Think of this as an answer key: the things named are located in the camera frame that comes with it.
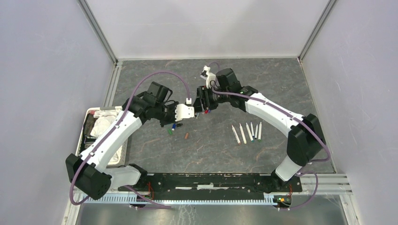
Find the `brown capped white marker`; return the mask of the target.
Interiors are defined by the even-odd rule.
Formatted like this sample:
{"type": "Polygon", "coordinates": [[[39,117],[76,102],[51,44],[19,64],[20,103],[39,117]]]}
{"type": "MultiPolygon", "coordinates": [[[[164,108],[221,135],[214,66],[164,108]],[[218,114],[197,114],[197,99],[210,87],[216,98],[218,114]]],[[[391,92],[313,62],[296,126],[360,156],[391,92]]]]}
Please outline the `brown capped white marker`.
{"type": "Polygon", "coordinates": [[[235,127],[234,127],[233,125],[231,125],[231,128],[232,128],[234,137],[235,137],[235,139],[236,139],[238,145],[240,145],[240,144],[241,144],[241,141],[240,141],[240,139],[239,139],[239,136],[238,136],[238,134],[237,134],[237,131],[236,131],[235,127]]]}

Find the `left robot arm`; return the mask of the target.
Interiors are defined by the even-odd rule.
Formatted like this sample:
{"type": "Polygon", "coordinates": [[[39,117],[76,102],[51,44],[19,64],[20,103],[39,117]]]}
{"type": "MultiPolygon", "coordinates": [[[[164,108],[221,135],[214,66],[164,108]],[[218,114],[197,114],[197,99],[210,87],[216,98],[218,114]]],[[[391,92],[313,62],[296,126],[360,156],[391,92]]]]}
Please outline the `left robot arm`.
{"type": "Polygon", "coordinates": [[[134,165],[108,168],[108,163],[125,141],[146,121],[157,119],[161,125],[174,123],[178,102],[170,100],[172,90],[152,82],[147,91],[128,99],[115,121],[80,155],[70,154],[66,168],[73,188],[98,200],[113,188],[130,185],[136,191],[147,186],[146,171],[134,165]]]}

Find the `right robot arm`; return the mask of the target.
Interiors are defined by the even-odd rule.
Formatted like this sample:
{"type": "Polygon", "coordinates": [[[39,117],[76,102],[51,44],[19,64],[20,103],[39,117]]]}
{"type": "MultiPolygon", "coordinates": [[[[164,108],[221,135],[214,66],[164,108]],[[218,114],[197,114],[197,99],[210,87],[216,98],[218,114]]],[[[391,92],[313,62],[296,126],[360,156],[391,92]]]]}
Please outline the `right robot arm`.
{"type": "Polygon", "coordinates": [[[287,137],[287,156],[272,172],[271,186],[276,191],[284,191],[290,179],[314,158],[325,150],[329,160],[330,152],[326,146],[319,119],[314,114],[307,116],[287,110],[266,98],[251,86],[242,86],[234,71],[226,68],[216,74],[204,66],[200,76],[206,84],[197,88],[194,103],[197,112],[214,110],[219,104],[229,103],[232,107],[257,116],[277,128],[287,137]]]}

